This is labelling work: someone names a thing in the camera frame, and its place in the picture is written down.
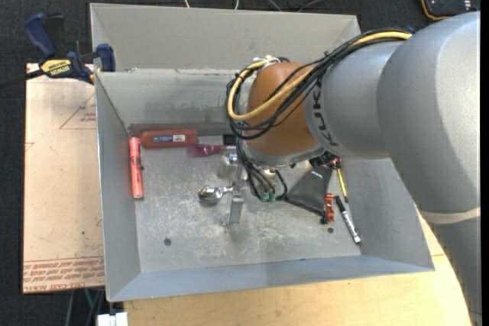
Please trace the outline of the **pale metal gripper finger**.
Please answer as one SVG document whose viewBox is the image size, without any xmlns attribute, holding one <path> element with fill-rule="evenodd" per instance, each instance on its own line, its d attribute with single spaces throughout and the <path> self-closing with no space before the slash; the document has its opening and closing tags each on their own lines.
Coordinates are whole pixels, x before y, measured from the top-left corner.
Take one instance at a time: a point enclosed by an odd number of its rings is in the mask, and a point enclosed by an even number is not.
<svg viewBox="0 0 489 326">
<path fill-rule="evenodd" d="M 226 150 L 220 158 L 217 176 L 220 179 L 229 178 L 235 173 L 238 165 L 238 155 L 235 150 Z"/>
<path fill-rule="evenodd" d="M 245 200 L 240 195 L 234 195 L 230 198 L 226 209 L 224 226 L 230 226 L 240 223 L 244 203 Z"/>
</svg>

